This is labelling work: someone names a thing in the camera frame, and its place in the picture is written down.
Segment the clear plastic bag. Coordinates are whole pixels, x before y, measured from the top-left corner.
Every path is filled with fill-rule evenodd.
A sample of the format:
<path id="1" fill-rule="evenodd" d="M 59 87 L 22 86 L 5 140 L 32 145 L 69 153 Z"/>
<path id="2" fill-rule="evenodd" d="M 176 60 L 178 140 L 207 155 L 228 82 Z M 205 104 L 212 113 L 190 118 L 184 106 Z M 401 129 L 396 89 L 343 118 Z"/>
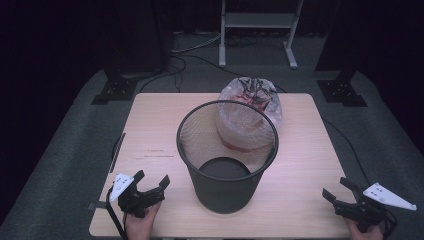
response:
<path id="1" fill-rule="evenodd" d="M 261 78 L 233 79 L 220 93 L 216 128 L 223 144 L 240 152 L 263 148 L 274 140 L 273 129 L 283 122 L 282 107 L 274 84 Z"/>

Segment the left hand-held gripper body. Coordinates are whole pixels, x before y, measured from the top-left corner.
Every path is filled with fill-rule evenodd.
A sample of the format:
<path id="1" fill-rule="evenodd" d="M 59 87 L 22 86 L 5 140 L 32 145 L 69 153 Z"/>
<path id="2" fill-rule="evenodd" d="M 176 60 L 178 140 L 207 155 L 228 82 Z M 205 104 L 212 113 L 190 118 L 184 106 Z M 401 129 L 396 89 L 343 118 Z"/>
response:
<path id="1" fill-rule="evenodd" d="M 149 194 L 148 191 L 131 192 L 133 176 L 118 173 L 109 194 L 110 201 L 118 201 L 118 206 L 124 213 L 138 218 L 145 217 L 145 210 L 165 199 L 164 193 Z"/>

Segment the white metal stand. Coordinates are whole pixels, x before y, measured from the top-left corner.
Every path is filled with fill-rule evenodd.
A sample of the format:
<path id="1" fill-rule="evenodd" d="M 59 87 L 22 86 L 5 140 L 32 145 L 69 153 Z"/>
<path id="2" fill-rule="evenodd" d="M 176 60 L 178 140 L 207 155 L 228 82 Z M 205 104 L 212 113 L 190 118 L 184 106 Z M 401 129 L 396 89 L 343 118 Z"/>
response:
<path id="1" fill-rule="evenodd" d="M 298 0 L 293 13 L 233 13 L 226 10 L 226 0 L 221 0 L 219 66 L 226 66 L 225 35 L 230 28 L 288 29 L 289 38 L 283 43 L 283 47 L 290 68 L 297 69 L 292 44 L 303 4 L 304 0 Z"/>

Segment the person's left hand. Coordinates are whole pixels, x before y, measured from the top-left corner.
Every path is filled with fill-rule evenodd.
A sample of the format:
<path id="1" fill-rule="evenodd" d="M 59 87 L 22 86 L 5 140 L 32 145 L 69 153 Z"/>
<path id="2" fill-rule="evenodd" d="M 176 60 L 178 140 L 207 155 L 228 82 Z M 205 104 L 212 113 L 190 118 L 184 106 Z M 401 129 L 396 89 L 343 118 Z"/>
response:
<path id="1" fill-rule="evenodd" d="M 157 203 L 147 208 L 144 218 L 137 218 L 131 214 L 126 217 L 125 231 L 128 240 L 150 240 L 160 206 L 161 203 Z"/>

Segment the black mesh waste bin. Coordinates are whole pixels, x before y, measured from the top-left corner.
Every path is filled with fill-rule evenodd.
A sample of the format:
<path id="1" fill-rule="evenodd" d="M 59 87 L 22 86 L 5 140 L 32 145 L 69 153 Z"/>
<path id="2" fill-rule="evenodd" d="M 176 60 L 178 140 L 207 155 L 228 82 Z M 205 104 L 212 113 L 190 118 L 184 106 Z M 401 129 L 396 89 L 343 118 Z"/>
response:
<path id="1" fill-rule="evenodd" d="M 176 144 L 201 204 L 230 214 L 251 200 L 278 153 L 279 137 L 273 122 L 257 108 L 216 100 L 183 118 Z"/>

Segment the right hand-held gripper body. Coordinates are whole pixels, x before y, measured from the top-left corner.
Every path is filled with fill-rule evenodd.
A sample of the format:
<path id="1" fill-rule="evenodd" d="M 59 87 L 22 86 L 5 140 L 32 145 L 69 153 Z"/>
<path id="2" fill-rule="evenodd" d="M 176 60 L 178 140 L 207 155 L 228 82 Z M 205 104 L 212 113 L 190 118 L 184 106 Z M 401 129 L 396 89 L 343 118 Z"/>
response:
<path id="1" fill-rule="evenodd" d="M 362 188 L 362 200 L 355 203 L 343 202 L 332 204 L 335 214 L 354 220 L 358 229 L 364 233 L 370 226 L 384 225 L 384 233 L 392 233 L 397 226 L 397 219 L 387 206 L 416 211 L 417 206 L 379 183 Z"/>

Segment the black stand with base plate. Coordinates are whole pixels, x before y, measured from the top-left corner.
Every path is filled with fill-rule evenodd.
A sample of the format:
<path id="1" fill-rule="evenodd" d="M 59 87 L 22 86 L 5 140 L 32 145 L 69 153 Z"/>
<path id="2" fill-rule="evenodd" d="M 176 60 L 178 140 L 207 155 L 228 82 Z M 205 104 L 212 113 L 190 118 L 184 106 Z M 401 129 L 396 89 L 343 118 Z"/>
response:
<path id="1" fill-rule="evenodd" d="M 339 70 L 335 79 L 317 81 L 327 103 L 342 103 L 345 107 L 367 106 L 351 85 L 360 64 L 358 10 L 356 0 L 339 1 L 331 31 L 318 60 L 318 71 Z"/>
<path id="2" fill-rule="evenodd" d="M 166 68 L 169 35 L 161 0 L 89 0 L 96 55 L 106 83 L 95 104 L 132 99 L 140 80 Z"/>

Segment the person's right hand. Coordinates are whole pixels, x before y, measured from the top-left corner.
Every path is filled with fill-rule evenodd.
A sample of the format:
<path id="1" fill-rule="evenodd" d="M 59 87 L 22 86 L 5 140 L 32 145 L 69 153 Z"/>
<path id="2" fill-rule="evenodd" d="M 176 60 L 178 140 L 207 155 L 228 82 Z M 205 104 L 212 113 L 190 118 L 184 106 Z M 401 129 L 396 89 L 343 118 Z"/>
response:
<path id="1" fill-rule="evenodd" d="M 383 240 L 383 233 L 378 226 L 370 226 L 362 233 L 357 226 L 357 222 L 351 219 L 344 219 L 349 230 L 350 240 Z"/>

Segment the black strip on table edge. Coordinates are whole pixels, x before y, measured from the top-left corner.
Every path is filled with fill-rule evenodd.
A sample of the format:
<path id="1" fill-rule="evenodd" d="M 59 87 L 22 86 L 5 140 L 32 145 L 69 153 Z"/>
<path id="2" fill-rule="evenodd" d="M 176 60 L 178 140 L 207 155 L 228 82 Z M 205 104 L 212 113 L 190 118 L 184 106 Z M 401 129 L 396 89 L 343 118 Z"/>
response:
<path id="1" fill-rule="evenodd" d="M 126 133 L 122 133 L 113 146 L 112 153 L 111 153 L 111 164 L 109 168 L 109 173 L 112 173 L 114 171 L 125 136 L 126 136 Z"/>

